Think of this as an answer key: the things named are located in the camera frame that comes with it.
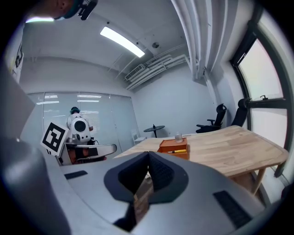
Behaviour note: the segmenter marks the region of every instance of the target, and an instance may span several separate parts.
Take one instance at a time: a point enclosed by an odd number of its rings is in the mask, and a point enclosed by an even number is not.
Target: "window handle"
[[[266,98],[266,96],[265,95],[262,95],[261,97],[263,97],[264,96],[264,98],[262,99],[263,101],[266,101],[266,100],[268,100],[268,98]]]

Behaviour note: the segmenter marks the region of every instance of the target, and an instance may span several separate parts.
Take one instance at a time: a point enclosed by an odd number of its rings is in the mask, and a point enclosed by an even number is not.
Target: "small round table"
[[[164,127],[165,127],[165,126],[157,126],[157,127],[156,127],[156,126],[153,124],[153,127],[144,130],[144,132],[151,132],[151,131],[153,131],[154,134],[155,134],[155,137],[157,138],[156,131],[157,131],[157,130],[160,130],[160,129],[164,128]]]

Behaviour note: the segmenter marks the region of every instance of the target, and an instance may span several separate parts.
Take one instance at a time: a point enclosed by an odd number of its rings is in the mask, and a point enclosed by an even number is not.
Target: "white chair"
[[[138,133],[137,133],[136,130],[132,130],[131,135],[132,135],[132,138],[133,138],[133,141],[134,141],[134,145],[139,144],[143,140],[147,139],[147,137],[138,137]]]

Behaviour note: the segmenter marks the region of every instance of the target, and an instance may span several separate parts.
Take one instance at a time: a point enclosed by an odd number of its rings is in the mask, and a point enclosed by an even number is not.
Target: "black chair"
[[[248,112],[249,112],[248,102],[249,102],[249,99],[239,100],[239,102],[238,102],[239,108],[237,109],[236,116],[235,116],[231,126],[234,126],[234,125],[239,126],[239,127],[243,126],[243,124],[247,118]]]
[[[196,133],[205,133],[205,132],[219,130],[221,128],[221,124],[222,124],[221,121],[225,116],[226,106],[224,106],[224,104],[218,105],[216,107],[216,112],[217,112],[216,120],[207,119],[207,121],[211,122],[210,126],[197,125],[198,127],[200,127],[200,129],[198,129]]]

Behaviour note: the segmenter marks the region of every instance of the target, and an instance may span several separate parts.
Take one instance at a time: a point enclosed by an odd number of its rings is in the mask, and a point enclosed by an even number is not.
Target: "wall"
[[[205,81],[193,82],[187,64],[178,65],[136,89],[132,98],[141,136],[154,137],[143,130],[152,125],[165,125],[158,137],[195,133],[197,124],[215,119],[215,106]]]
[[[236,5],[230,4],[229,6],[233,8],[232,12],[235,12]],[[244,98],[240,83],[229,60],[233,57],[245,35],[253,9],[253,1],[239,0],[236,14],[228,14],[221,53],[213,70],[209,73],[216,97],[219,98],[218,104],[224,103],[228,109],[223,121],[224,127],[231,125],[238,109],[238,101]]]
[[[117,72],[86,62],[37,58],[26,59],[20,77],[20,85],[26,93],[45,91],[85,91],[113,95],[132,96],[125,87],[123,76],[116,80]]]

